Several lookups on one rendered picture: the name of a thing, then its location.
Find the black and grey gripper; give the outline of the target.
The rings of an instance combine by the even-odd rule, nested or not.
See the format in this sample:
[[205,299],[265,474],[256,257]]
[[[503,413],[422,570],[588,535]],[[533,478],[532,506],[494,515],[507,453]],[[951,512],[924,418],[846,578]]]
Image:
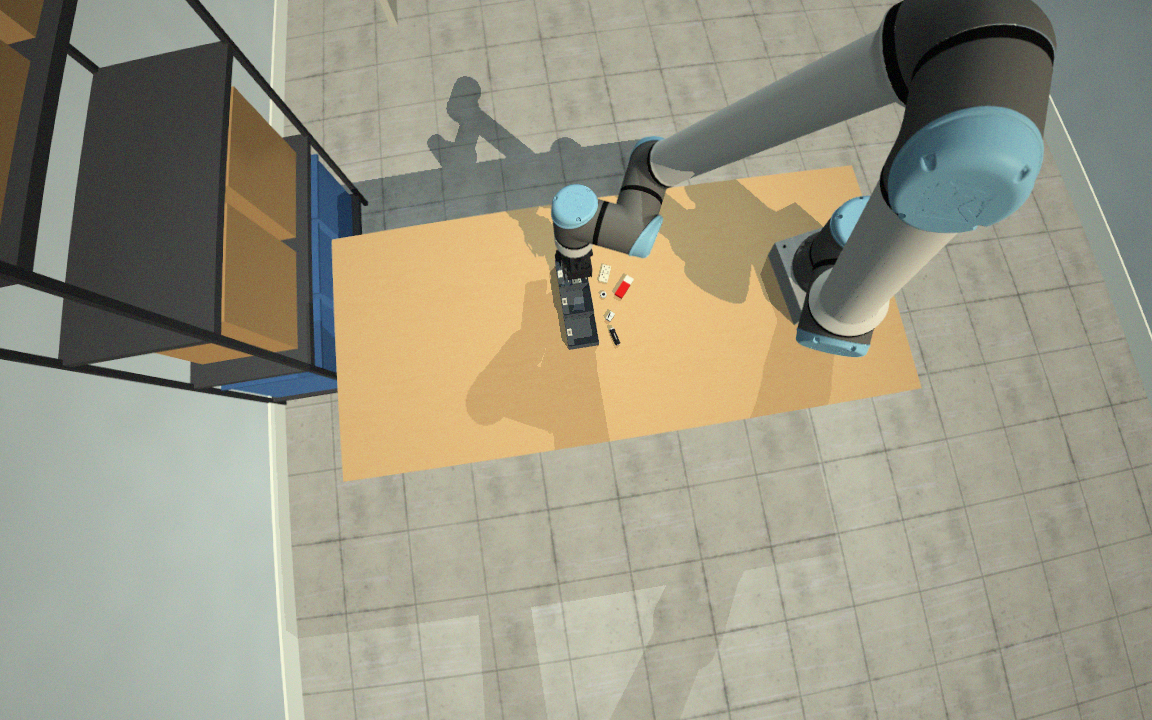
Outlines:
[[[567,256],[564,256],[563,253],[561,258],[561,252],[556,250],[556,263],[561,264],[561,270],[563,270],[563,275],[566,274],[567,281],[570,282],[573,281],[573,279],[581,279],[581,278],[588,279],[588,276],[593,275],[593,264],[591,264],[591,256],[593,256],[593,250],[589,251],[584,256],[581,256],[581,258],[567,258]],[[579,266],[573,263],[577,263],[579,264]]]

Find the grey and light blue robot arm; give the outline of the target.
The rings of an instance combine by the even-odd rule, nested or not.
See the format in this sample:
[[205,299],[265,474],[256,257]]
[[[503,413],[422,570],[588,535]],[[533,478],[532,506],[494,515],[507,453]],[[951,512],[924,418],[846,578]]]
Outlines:
[[835,53],[676,135],[637,141],[616,204],[584,184],[559,190],[558,251],[647,258],[669,187],[897,103],[904,118],[873,192],[846,200],[791,263],[806,291],[797,343],[863,357],[893,295],[955,234],[1001,222],[1030,196],[1056,46],[1032,0],[902,0]]

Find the dark grey rack of bins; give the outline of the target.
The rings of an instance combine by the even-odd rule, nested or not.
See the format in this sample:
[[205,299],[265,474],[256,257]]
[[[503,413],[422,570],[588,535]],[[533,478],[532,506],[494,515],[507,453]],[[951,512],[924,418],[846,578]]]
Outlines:
[[591,296],[588,279],[581,278],[579,285],[573,285],[573,281],[568,282],[559,263],[556,263],[556,273],[568,348],[573,350],[573,348],[599,344],[598,333],[596,333],[593,296]]

